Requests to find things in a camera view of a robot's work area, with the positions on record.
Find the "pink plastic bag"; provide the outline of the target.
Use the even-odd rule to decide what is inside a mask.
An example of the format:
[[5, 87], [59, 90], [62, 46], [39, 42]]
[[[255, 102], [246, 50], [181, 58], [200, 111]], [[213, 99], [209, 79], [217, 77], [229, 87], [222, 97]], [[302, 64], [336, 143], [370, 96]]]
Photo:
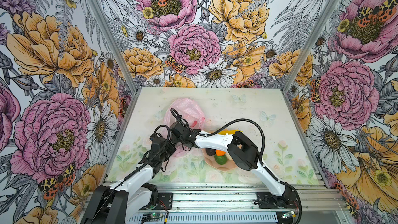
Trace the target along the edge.
[[171, 126], [176, 119], [171, 114], [171, 109], [175, 109], [179, 115], [188, 122], [192, 129], [203, 130], [205, 126], [205, 115], [199, 104], [189, 98], [176, 99], [168, 108], [165, 109], [163, 117], [163, 124]]

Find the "dark brown fake avocado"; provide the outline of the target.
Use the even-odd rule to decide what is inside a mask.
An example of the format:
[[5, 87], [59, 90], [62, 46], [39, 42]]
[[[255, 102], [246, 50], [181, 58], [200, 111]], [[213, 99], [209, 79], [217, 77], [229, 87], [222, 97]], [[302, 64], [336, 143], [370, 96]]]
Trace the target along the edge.
[[216, 150], [212, 148], [206, 148], [205, 151], [208, 156], [214, 156], [216, 154]]

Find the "pink faceted plastic bowl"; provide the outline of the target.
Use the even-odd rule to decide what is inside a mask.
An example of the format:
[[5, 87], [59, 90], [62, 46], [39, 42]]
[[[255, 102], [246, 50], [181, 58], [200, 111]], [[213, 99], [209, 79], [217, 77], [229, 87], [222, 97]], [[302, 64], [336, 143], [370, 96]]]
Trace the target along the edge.
[[202, 153], [205, 162], [214, 169], [226, 172], [237, 168], [237, 165], [227, 152], [202, 149]]

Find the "orange fake fruit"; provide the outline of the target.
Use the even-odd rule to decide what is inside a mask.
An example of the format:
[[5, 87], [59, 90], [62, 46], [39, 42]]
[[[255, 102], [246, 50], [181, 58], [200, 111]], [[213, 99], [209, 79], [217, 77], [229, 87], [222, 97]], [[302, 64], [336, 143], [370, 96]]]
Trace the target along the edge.
[[216, 150], [216, 155], [217, 156], [224, 156], [226, 154], [226, 152], [225, 151], [222, 151], [222, 150]]

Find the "dark green fake avocado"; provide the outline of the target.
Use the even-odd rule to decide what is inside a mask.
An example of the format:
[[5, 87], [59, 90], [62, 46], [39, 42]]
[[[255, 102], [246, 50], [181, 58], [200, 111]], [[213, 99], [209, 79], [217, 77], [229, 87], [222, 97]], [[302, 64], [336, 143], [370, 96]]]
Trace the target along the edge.
[[226, 155], [224, 155], [224, 156], [214, 155], [214, 159], [215, 159], [215, 162], [219, 165], [224, 165], [228, 162], [228, 158]]

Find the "yellow fake banana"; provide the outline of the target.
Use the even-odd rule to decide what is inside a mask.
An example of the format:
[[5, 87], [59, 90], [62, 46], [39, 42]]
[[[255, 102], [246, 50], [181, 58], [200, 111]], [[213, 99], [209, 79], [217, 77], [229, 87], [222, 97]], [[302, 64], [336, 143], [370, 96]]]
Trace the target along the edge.
[[239, 130], [223, 130], [218, 132], [217, 135], [234, 135], [236, 132], [239, 132]]

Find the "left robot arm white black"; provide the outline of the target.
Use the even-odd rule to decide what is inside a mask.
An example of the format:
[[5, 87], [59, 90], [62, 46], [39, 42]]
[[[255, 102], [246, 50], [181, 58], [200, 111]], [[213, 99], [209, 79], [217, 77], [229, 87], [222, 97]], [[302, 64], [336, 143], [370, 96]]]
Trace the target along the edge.
[[171, 134], [163, 137], [154, 133], [147, 151], [136, 169], [122, 180], [110, 186], [98, 186], [81, 219], [82, 224], [124, 224], [140, 208], [154, 201], [157, 187], [149, 183], [163, 163], [175, 152], [170, 142]]

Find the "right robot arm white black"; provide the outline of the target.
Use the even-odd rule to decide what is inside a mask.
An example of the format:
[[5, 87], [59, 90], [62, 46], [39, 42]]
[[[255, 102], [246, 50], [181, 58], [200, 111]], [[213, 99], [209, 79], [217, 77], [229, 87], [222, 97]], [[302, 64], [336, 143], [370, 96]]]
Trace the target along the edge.
[[189, 148], [214, 149], [228, 153], [235, 165], [241, 170], [254, 174], [268, 189], [263, 202], [268, 207], [299, 207], [296, 189], [281, 181], [263, 162], [261, 151], [244, 133], [211, 134], [191, 129], [175, 122], [171, 125], [171, 142], [186, 145]]

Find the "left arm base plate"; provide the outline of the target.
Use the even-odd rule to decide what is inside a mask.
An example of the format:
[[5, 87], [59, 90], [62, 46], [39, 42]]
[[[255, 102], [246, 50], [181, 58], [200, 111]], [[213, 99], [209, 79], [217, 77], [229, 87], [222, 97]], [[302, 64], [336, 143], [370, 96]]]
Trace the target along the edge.
[[171, 210], [173, 206], [173, 193], [161, 192], [153, 194], [149, 203], [142, 210]]

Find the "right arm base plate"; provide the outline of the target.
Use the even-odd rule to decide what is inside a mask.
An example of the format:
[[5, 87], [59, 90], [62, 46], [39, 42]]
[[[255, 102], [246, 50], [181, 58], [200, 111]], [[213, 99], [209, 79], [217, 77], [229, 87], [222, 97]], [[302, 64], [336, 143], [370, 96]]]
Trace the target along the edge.
[[281, 197], [269, 192], [257, 192], [257, 200], [254, 204], [258, 205], [260, 209], [299, 209], [301, 206], [293, 191], [284, 193]]

